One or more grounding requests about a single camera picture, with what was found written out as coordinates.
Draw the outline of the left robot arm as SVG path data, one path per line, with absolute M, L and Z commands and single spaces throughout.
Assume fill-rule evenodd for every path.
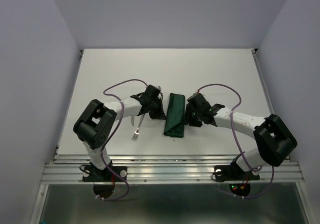
M 87 105 L 73 127 L 73 132 L 83 142 L 95 167 L 94 175 L 101 181 L 111 176 L 111 159 L 106 151 L 106 144 L 113 137 L 124 118 L 139 116 L 138 127 L 145 115 L 151 119 L 164 120 L 163 94 L 159 86 L 148 85 L 144 92 L 120 99 L 114 94 L 115 102 L 101 102 L 93 99 Z

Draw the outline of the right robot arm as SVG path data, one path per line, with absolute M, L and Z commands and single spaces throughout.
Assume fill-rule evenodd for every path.
M 189 97 L 186 107 L 185 120 L 189 126 L 201 127 L 207 124 L 230 129 L 237 146 L 240 144 L 237 132 L 255 140 L 256 148 L 241 151 L 231 163 L 230 173 L 236 179 L 267 164 L 280 166 L 297 147 L 298 142 L 277 115 L 257 117 L 234 112 L 222 104 L 212 106 L 201 93 Z

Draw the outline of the dark green cloth napkin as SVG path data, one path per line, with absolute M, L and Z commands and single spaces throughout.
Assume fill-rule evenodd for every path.
M 185 131 L 186 99 L 182 94 L 170 93 L 167 108 L 164 135 L 173 138 L 183 138 Z

